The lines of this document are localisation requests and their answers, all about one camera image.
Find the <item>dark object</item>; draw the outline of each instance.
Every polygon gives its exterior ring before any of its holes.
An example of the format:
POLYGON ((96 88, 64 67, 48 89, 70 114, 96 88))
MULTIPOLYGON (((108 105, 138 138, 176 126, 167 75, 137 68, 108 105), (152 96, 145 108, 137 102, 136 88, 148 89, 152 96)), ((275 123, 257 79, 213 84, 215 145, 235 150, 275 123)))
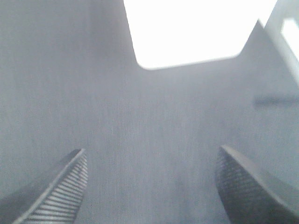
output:
POLYGON ((233 224, 299 223, 299 190, 229 147, 220 147, 216 186, 233 224))
POLYGON ((267 96, 267 97, 256 97, 254 99, 255 107, 268 107, 268 106, 298 106, 298 96, 267 96))
POLYGON ((85 150, 72 151, 36 181, 0 200, 0 223, 73 223, 87 178, 85 150))

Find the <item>bright window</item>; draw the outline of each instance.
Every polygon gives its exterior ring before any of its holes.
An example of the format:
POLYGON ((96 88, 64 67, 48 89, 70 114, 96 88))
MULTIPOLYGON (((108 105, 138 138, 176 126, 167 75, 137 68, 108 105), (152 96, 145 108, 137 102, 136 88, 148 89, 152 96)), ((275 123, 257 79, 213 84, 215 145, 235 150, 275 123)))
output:
POLYGON ((237 56, 276 0, 124 0, 136 60, 153 70, 237 56))
POLYGON ((284 20, 281 34, 299 61, 299 27, 293 18, 284 20))

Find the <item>bright light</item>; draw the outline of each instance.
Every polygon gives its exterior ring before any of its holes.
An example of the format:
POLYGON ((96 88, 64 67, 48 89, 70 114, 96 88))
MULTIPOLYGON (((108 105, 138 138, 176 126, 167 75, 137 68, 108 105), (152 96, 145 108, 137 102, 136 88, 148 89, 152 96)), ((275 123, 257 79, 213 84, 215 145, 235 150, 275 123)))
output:
POLYGON ((293 18, 284 20, 281 34, 299 61, 299 27, 293 18))
POLYGON ((237 56, 276 0, 124 0, 137 62, 157 69, 237 56))

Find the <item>gray fabric surface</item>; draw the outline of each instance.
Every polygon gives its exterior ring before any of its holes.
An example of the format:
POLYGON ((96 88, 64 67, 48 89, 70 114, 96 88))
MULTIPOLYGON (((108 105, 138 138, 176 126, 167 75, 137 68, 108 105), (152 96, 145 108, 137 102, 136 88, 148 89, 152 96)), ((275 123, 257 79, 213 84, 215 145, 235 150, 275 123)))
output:
POLYGON ((229 145, 299 186, 298 95, 260 27, 240 56, 141 69, 121 0, 0 2, 0 197, 76 148, 76 224, 226 224, 214 168, 229 145))

